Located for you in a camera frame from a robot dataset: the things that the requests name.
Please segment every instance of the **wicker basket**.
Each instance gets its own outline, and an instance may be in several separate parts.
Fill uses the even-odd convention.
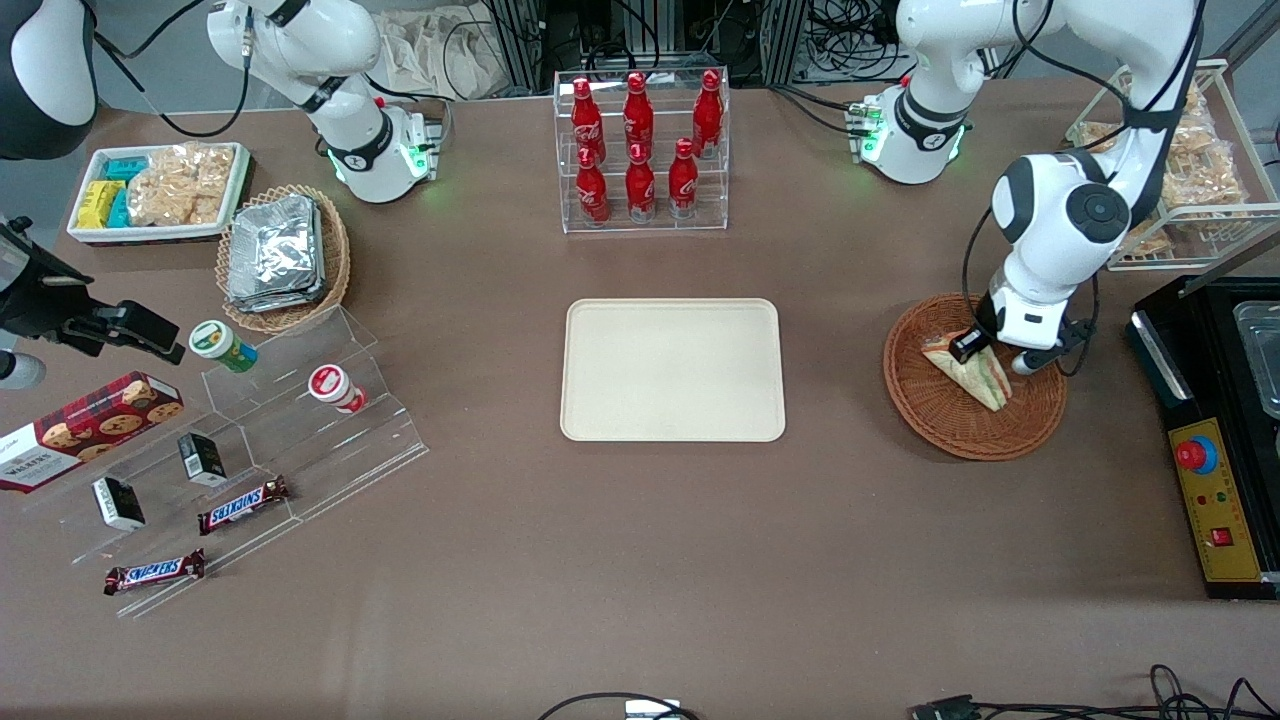
[[[334,208],[332,200],[314,187],[287,184],[284,187],[273,187],[266,192],[256,195],[244,205],[274,202],[293,192],[311,197],[320,206],[320,227],[324,237],[324,270],[325,277],[329,278],[329,293],[320,302],[294,305],[293,307],[268,310],[266,313],[242,313],[230,302],[224,302],[223,310],[227,311],[227,316],[244,329],[268,334],[284,332],[293,325],[320,315],[334,305],[339,305],[343,295],[347,293],[347,283],[351,281],[351,246],[347,243],[347,228],[342,224],[342,218],[338,217],[338,209]],[[214,270],[218,278],[218,287],[221,288],[224,295],[227,293],[227,275],[230,264],[230,238],[232,231],[228,227],[223,231],[221,240],[218,241],[218,266]]]
[[[937,447],[968,460],[1012,460],[1044,445],[1057,429],[1066,380],[1052,368],[1034,375],[1009,370],[1018,352],[997,343],[996,357],[1014,395],[998,413],[987,410],[920,352],[928,340],[972,324],[959,292],[936,295],[904,313],[884,341],[884,384],[906,424]]]

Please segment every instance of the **black clamp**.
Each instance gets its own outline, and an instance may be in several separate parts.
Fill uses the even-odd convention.
[[[923,152],[933,152],[946,147],[951,138],[964,127],[965,118],[964,110],[959,113],[934,113],[927,108],[922,108],[911,97],[910,87],[902,95],[897,96],[897,102],[893,105],[893,114],[897,117],[897,124],[902,127],[902,132],[915,140],[915,146]],[[950,124],[931,127],[916,120],[916,117],[932,123]]]
[[[310,4],[311,0],[284,0],[274,13],[266,17],[266,19],[284,27],[293,22],[293,18],[298,17],[298,13],[301,13],[302,9]]]
[[[329,146],[329,152],[342,163],[344,168],[352,172],[364,173],[374,168],[374,160],[381,155],[388,146],[392,143],[392,135],[394,135],[394,127],[392,119],[383,113],[383,129],[378,132],[378,137],[366,142],[365,145],[356,147],[355,150],[338,150],[337,147]]]
[[[342,83],[344,82],[347,82],[347,78],[338,76],[334,76],[321,82],[320,87],[317,87],[316,91],[311,94],[311,97],[307,97],[306,102],[298,105],[298,109],[310,115],[311,113],[315,113],[320,108],[324,108],[324,104],[328,102],[330,97],[333,97],[334,92],[338,92],[338,88],[342,87]]]

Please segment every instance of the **cable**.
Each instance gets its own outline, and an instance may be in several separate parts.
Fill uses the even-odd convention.
[[[462,94],[458,92],[458,88],[453,85],[453,78],[449,77],[449,63],[448,63],[449,40],[453,38],[453,33],[457,32],[460,27],[484,26],[484,24],[493,26],[497,23],[494,23],[493,20],[466,20],[451,27],[449,32],[444,35],[444,45],[440,49],[440,67],[444,69],[444,82],[449,83],[449,90],[453,91],[453,95],[457,95],[458,100],[470,100],[470,97],[463,97]]]
[[[973,318],[973,327],[978,328],[982,334],[987,336],[989,340],[996,340],[982,323],[978,322],[978,310],[973,306],[973,301],[969,300],[969,258],[973,256],[973,246],[978,242],[978,233],[982,232],[982,225],[987,224],[987,218],[991,218],[991,205],[982,211],[982,218],[978,219],[978,224],[973,228],[973,234],[969,236],[969,245],[964,249],[964,260],[960,263],[960,292],[964,297],[964,304],[969,306],[969,316]]]
[[[119,47],[116,47],[116,45],[114,42],[111,42],[110,40],[108,40],[105,37],[102,37],[97,31],[93,32],[93,40],[96,40],[97,44],[102,46],[102,50],[106,50],[109,54],[115,54],[115,55],[119,55],[120,58],[123,58],[125,60],[132,60],[132,59],[137,58],[138,55],[141,55],[147,47],[150,47],[151,44],[155,42],[155,40],[157,37],[160,37],[160,33],[163,33],[166,29],[169,29],[169,26],[172,26],[173,23],[175,23],[178,20],[178,18],[180,18],[180,17],[186,15],[187,13],[189,13],[191,10],[196,9],[197,6],[200,6],[201,4],[204,4],[204,1],[205,0],[191,0],[191,3],[187,3],[182,8],[178,8],[177,10],[174,10],[172,15],[169,15],[168,18],[164,19],[164,22],[160,23],[159,27],[156,27],[154,31],[151,31],[151,35],[148,35],[147,38],[142,41],[142,45],[138,45],[137,50],[134,50],[133,53],[125,53],[125,51],[120,50]]]
[[[250,10],[244,15],[244,32],[248,33],[248,32],[252,32],[252,29],[253,29],[253,12]],[[253,60],[252,51],[250,51],[247,55],[244,55],[244,74],[241,78],[241,95],[239,95],[239,100],[237,100],[237,102],[236,102],[236,111],[232,113],[232,117],[223,124],[223,127],[220,127],[220,128],[218,128],[215,131],[210,131],[210,132],[196,132],[196,131],[188,131],[186,128],[179,127],[178,123],[173,122],[173,119],[169,118],[169,115],[161,113],[151,102],[151,99],[147,97],[147,88],[142,87],[142,83],[138,82],[138,78],[132,72],[129,72],[128,67],[125,67],[124,60],[122,60],[119,56],[115,55],[115,53],[113,53],[110,49],[108,49],[105,46],[102,47],[102,50],[106,51],[106,56],[110,58],[113,63],[115,63],[115,67],[119,68],[122,73],[124,73],[124,77],[128,78],[128,81],[133,85],[133,87],[137,88],[138,94],[142,95],[142,100],[146,101],[146,104],[150,105],[151,109],[156,111],[156,115],[159,115],[160,119],[164,120],[164,123],[166,126],[169,126],[170,128],[173,128],[179,135],[184,135],[187,137],[196,137],[196,138],[206,138],[206,137],[214,137],[214,136],[221,135],[221,133],[227,132],[228,129],[230,129],[230,127],[233,124],[236,124],[236,120],[239,119],[241,113],[244,110],[244,100],[248,97],[248,70],[250,70],[250,64]]]
[[[378,82],[375,82],[374,78],[369,77],[369,73],[365,73],[365,81],[369,82],[369,86],[376,90],[378,92],[381,92],[383,95],[390,95],[392,97],[403,97],[404,100],[443,100],[445,102],[453,102],[454,100],[453,97],[445,97],[444,95],[431,95],[430,92],[401,92],[396,90],[388,90],[378,85]]]
[[[692,710],[686,710],[684,707],[677,707],[677,706],[675,706],[675,705],[672,705],[672,703],[669,703],[669,702],[667,702],[667,701],[664,701],[662,698],[657,698],[657,697],[646,696],[646,694],[640,694],[640,693],[585,693],[585,694],[573,696],[573,697],[571,697],[568,700],[562,700],[562,701],[557,702],[556,705],[553,705],[550,710],[548,710],[547,712],[543,712],[541,715],[539,715],[538,720],[547,720],[552,715],[559,712],[561,710],[563,710],[563,708],[566,708],[566,707],[568,707],[571,705],[577,705],[579,702],[586,702],[589,700],[644,700],[644,701],[648,701],[648,702],[653,702],[655,705],[660,705],[660,706],[663,706],[663,707],[667,708],[666,712],[663,712],[662,715],[658,715],[658,717],[655,717],[654,720],[658,720],[660,717],[676,717],[676,716],[687,717],[689,720],[701,720],[701,717],[699,717],[698,714],[694,712]]]
[[[1172,694],[1165,697],[1160,691],[1157,673],[1162,674],[1172,689]],[[972,702],[974,708],[991,710],[982,720],[995,720],[1005,714],[1041,715],[1043,720],[1094,720],[1097,717],[1119,717],[1121,720],[1231,720],[1231,717],[1249,717],[1254,720],[1277,720],[1280,714],[1267,703],[1253,689],[1247,678],[1239,678],[1231,685],[1231,692],[1226,700],[1226,707],[1211,707],[1199,697],[1183,692],[1181,682],[1167,665],[1152,665],[1148,671],[1151,692],[1156,698],[1156,705],[1134,705],[1121,707],[1094,707],[1088,705],[1025,705],[1025,703],[991,703]],[[1236,707],[1235,701],[1239,692],[1247,689],[1253,700],[1265,710],[1257,712]]]
[[[1064,378],[1074,378],[1084,368],[1084,359],[1089,356],[1089,347],[1093,345],[1093,336],[1098,329],[1098,311],[1102,309],[1102,302],[1098,299],[1098,273],[1094,272],[1089,278],[1089,284],[1093,286],[1093,310],[1089,313],[1089,327],[1085,331],[1089,333],[1084,336],[1084,342],[1080,343],[1080,356],[1075,359],[1075,365],[1070,370],[1062,369],[1062,359],[1059,357],[1053,363],[1057,365],[1057,372],[1062,374]]]
[[[794,87],[794,86],[790,86],[790,85],[780,85],[778,90],[782,90],[785,92],[790,92],[791,95],[796,95],[799,97],[804,97],[805,100],[808,100],[810,102],[817,102],[818,105],[822,105],[823,108],[831,108],[833,110],[841,110],[841,111],[845,111],[845,110],[849,109],[849,104],[847,102],[837,102],[835,100],[827,100],[826,97],[819,97],[817,95],[813,95],[812,92],[805,92],[804,90],[800,90],[799,87]]]
[[[495,26],[502,26],[509,29],[512,35],[516,36],[516,40],[524,40],[525,42],[540,42],[543,40],[540,33],[535,32],[530,35],[522,29],[518,29],[516,26],[511,23],[499,22],[498,10],[493,6],[493,3],[490,3],[489,0],[480,0],[480,3],[484,4],[485,9],[489,10],[489,17],[493,18],[493,20],[480,20],[480,22],[492,22]],[[474,19],[475,13],[471,13],[471,17]]]
[[[804,113],[805,115],[808,115],[809,119],[812,119],[813,122],[818,123],[819,126],[822,126],[824,128],[831,128],[831,129],[833,129],[833,131],[844,135],[846,138],[851,137],[849,135],[849,128],[841,127],[841,126],[837,126],[837,124],[833,124],[833,123],[829,123],[829,122],[819,118],[818,115],[815,115],[812,110],[809,110],[809,108],[805,108],[803,102],[800,102],[799,100],[796,100],[795,97],[792,97],[787,92],[787,86],[785,86],[785,85],[771,85],[769,90],[772,90],[773,92],[776,92],[778,95],[778,97],[782,97],[787,102],[791,102],[792,105],[795,105],[801,113]]]
[[[658,67],[658,60],[662,58],[662,51],[658,49],[658,31],[655,31],[653,28],[653,26],[649,24],[649,22],[645,20],[644,17],[640,13],[635,12],[635,9],[632,9],[631,5],[627,5],[622,0],[613,0],[613,4],[617,5],[618,8],[622,8],[623,10],[626,10],[627,14],[630,14],[641,26],[644,26],[644,31],[648,32],[649,37],[653,38],[653,67],[657,68]]]
[[[1044,19],[1046,19],[1046,22],[1048,20],[1050,13],[1052,13],[1052,12],[1053,12],[1053,0],[1048,0],[1044,4]],[[1098,76],[1096,76],[1096,74],[1093,74],[1093,73],[1091,73],[1088,70],[1082,70],[1080,68],[1075,68],[1075,67],[1068,65],[1066,63],[1055,60],[1053,58],[1050,58],[1048,55],[1046,55],[1046,54],[1041,53],[1039,50],[1037,50],[1030,44],[1030,41],[1027,40],[1027,36],[1023,35],[1021,23],[1018,22],[1018,5],[1014,5],[1012,15],[1014,15],[1014,33],[1018,36],[1018,41],[1020,44],[1023,44],[1024,47],[1027,47],[1028,53],[1030,53],[1032,55],[1036,55],[1041,60],[1048,63],[1050,65],[1053,65],[1055,68],[1057,68],[1060,70],[1066,70],[1066,72],[1069,72],[1069,73],[1071,73],[1074,76],[1079,76],[1079,77],[1083,77],[1085,79],[1093,81],[1098,86],[1101,86],[1103,90],[1106,90],[1107,92],[1110,92],[1111,95],[1115,95],[1120,100],[1120,102],[1128,102],[1128,99],[1124,96],[1124,94],[1120,92],[1119,90],[1116,90],[1115,86],[1112,86],[1110,82],[1100,78]]]

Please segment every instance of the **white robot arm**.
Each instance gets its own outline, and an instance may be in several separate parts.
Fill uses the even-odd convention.
[[[207,28],[227,64],[242,67],[248,49],[250,72],[311,118],[356,197],[388,202],[428,178],[422,115],[379,105],[365,79],[381,50],[367,10],[351,0],[229,0]]]
[[[899,35],[919,55],[908,86],[868,104],[883,128],[863,158],[904,183],[946,167],[984,78],[977,50],[1071,28],[1132,72],[1125,126],[1106,152],[1028,155],[996,183],[992,215],[1012,245],[978,307],[978,323],[952,343],[957,360],[998,340],[1028,348],[1014,365],[1032,373],[1082,342],[1092,327],[1065,322],[1068,301],[1160,199],[1172,131],[1198,55],[1196,0],[904,0]]]

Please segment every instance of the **coca-cola bottle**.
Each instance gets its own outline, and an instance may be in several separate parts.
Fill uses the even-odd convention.
[[[590,147],[595,161],[604,163],[604,120],[591,99],[591,83],[585,77],[573,78],[573,140],[579,147]]]
[[[694,141],[681,137],[676,141],[676,159],[667,176],[671,197],[671,217],[687,220],[698,210],[698,163],[694,161]]]
[[[622,122],[627,136],[627,147],[639,142],[653,155],[653,104],[644,91],[644,73],[627,76],[627,101],[622,105]]]
[[[719,70],[703,73],[703,91],[694,102],[694,155],[714,158],[719,151],[724,100],[719,95]]]
[[[649,151],[644,145],[632,142],[628,147],[631,167],[627,168],[627,211],[631,222],[639,225],[653,220],[657,202],[654,201],[653,169],[649,168]]]
[[[604,186],[604,173],[595,167],[595,150],[577,149],[577,200],[582,204],[586,225],[604,227],[609,222],[608,188]]]

